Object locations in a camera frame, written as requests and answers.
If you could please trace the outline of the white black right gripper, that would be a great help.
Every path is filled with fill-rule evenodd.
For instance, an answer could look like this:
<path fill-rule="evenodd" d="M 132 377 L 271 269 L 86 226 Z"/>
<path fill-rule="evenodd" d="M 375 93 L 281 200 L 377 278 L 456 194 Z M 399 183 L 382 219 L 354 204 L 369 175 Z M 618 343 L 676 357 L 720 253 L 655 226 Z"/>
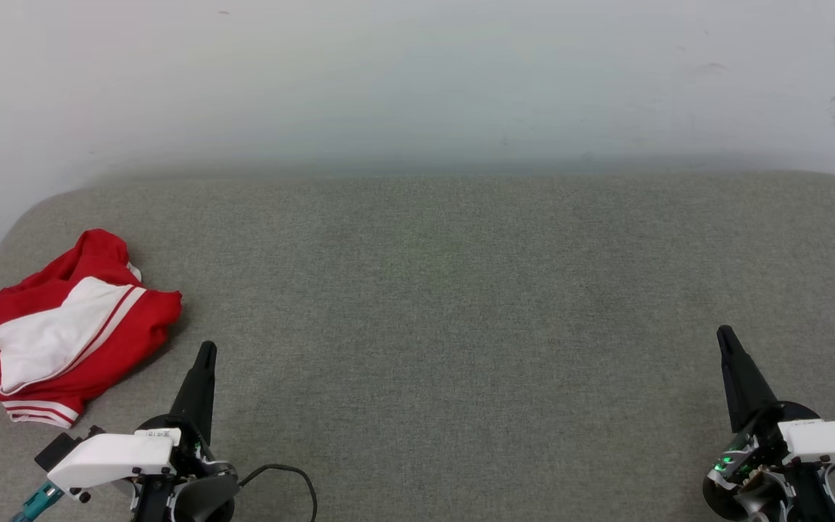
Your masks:
<path fill-rule="evenodd" d="M 732 327 L 717 341 L 734 437 L 702 483 L 705 502 L 732 521 L 835 521 L 835 420 L 778 402 Z"/>

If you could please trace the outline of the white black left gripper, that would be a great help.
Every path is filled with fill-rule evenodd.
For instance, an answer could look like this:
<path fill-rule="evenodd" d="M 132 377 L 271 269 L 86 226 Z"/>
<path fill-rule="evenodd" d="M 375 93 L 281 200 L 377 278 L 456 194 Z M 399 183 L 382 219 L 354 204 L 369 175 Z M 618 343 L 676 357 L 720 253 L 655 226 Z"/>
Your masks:
<path fill-rule="evenodd" d="M 130 496 L 135 521 L 217 521 L 219 466 L 212 442 L 217 346 L 203 341 L 169 414 L 132 434 L 92 426 L 86 437 L 58 436 L 46 448 L 46 477 L 79 502 L 113 484 Z"/>

